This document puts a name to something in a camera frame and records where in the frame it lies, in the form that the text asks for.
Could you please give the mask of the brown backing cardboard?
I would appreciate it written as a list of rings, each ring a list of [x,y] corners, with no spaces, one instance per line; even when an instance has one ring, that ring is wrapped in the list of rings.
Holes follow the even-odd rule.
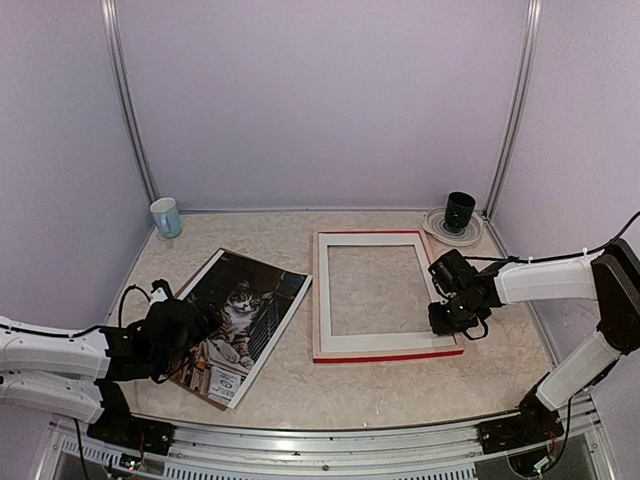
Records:
[[[172,380],[200,398],[229,408],[253,366],[249,355],[250,285],[237,267],[239,257],[216,251],[178,291],[199,309],[210,306],[220,327],[189,352]]]

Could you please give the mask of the cat photo print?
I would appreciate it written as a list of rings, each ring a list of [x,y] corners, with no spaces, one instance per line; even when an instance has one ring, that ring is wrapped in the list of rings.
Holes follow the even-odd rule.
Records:
[[[213,326],[171,367],[171,381],[223,409],[236,408],[311,284],[308,274],[217,250],[177,294]]]

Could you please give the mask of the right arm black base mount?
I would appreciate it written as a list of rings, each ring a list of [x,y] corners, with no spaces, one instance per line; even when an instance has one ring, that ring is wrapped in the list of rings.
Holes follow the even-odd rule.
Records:
[[[523,448],[562,437],[565,433],[561,421],[552,420],[549,425],[529,425],[521,416],[481,422],[477,427],[478,438],[485,455]]]

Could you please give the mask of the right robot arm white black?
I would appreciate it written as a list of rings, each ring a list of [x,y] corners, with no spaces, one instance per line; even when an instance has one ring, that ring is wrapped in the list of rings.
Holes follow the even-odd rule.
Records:
[[[621,238],[547,259],[501,259],[483,270],[450,250],[428,272],[444,298],[428,308],[438,336],[486,329],[495,310],[521,303],[531,304],[547,323],[588,322],[581,330],[584,340],[567,348],[563,361],[529,390],[515,417],[481,425],[492,449],[563,435],[560,409],[639,348],[639,259]]]

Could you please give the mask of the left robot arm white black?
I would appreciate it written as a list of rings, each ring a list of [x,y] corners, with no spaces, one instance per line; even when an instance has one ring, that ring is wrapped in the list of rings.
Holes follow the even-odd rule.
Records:
[[[84,331],[1,320],[1,399],[81,421],[99,422],[121,445],[140,434],[120,385],[168,378],[221,323],[210,308],[175,298],[155,301],[126,327]]]

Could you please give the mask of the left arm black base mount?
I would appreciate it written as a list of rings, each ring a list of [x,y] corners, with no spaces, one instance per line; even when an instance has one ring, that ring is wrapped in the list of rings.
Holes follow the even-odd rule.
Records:
[[[135,416],[101,417],[87,428],[90,438],[162,456],[168,454],[174,432],[173,424]]]

